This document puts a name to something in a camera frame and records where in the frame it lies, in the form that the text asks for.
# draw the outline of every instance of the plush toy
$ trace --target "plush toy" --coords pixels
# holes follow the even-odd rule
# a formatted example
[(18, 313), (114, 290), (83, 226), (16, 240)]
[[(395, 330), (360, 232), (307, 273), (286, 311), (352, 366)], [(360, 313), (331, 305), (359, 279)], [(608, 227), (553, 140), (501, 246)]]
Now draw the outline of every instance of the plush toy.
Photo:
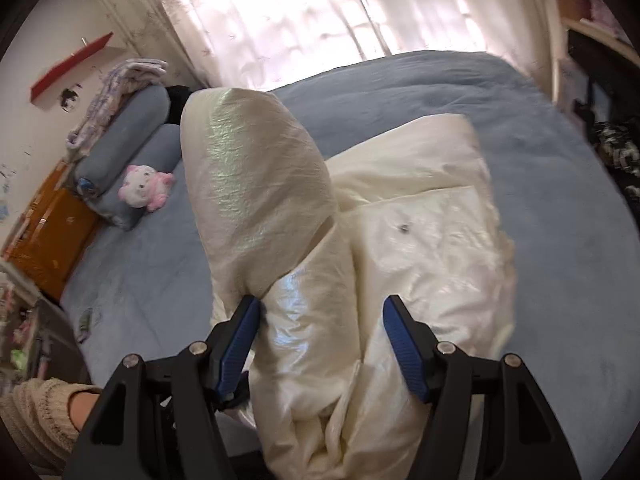
[(161, 208), (174, 183), (171, 173), (158, 173), (150, 166), (129, 166), (118, 198), (131, 207), (145, 207), (149, 212)]

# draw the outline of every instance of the bolt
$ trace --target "bolt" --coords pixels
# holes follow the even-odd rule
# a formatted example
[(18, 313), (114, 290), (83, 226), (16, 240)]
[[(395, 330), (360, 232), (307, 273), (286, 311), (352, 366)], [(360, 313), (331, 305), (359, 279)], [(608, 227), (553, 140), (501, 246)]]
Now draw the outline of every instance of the bolt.
[(133, 368), (139, 362), (140, 362), (140, 357), (138, 357), (136, 354), (129, 354), (125, 356), (124, 359), (122, 360), (122, 364), (124, 364), (125, 367), (127, 368)]
[(449, 341), (440, 341), (436, 346), (438, 352), (444, 355), (451, 355), (456, 351), (456, 346)]
[(504, 363), (511, 368), (518, 368), (522, 364), (522, 359), (516, 354), (507, 354), (504, 356)]
[(196, 341), (189, 345), (189, 352), (193, 355), (204, 354), (207, 351), (207, 344), (204, 341)]

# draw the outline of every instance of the plush toy head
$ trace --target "plush toy head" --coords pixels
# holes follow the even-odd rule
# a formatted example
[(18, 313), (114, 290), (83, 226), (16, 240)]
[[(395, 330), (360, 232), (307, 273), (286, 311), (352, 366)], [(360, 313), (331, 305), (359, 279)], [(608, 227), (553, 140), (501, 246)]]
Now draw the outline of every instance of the plush toy head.
[(174, 176), (158, 173), (150, 166), (129, 166), (118, 197), (131, 207), (145, 207), (155, 211), (166, 202)]

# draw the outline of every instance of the mattress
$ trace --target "mattress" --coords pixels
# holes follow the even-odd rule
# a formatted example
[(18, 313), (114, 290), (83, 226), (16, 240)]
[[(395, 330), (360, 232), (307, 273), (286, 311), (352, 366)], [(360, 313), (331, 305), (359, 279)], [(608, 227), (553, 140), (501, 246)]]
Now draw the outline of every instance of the mattress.
[[(585, 480), (609, 468), (640, 419), (640, 242), (622, 197), (580, 132), (487, 54), (412, 52), (337, 68), (274, 93), (322, 154), (418, 117), (469, 118), (518, 271), (507, 350), (527, 363)], [(130, 232), (103, 229), (62, 296), (104, 384), (123, 355), (174, 354), (209, 333), (212, 291), (184, 182)]]

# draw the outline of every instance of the white wall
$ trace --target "white wall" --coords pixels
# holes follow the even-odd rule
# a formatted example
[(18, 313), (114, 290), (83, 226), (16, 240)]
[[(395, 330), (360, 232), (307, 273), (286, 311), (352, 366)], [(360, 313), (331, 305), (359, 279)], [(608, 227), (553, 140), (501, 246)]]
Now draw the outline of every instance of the white wall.
[[(84, 116), (100, 88), (100, 72), (131, 54), (114, 36), (103, 51), (68, 72), (34, 104), (29, 101), (31, 86), (53, 65), (82, 48), (82, 37), (93, 41), (112, 30), (97, 0), (41, 0), (0, 61), (0, 171), (10, 176), (5, 196), (9, 216), (0, 222), (0, 246), (65, 154), (66, 134)], [(76, 110), (66, 113), (58, 96), (75, 83), (82, 85), (81, 90), (76, 89), (80, 102)]]

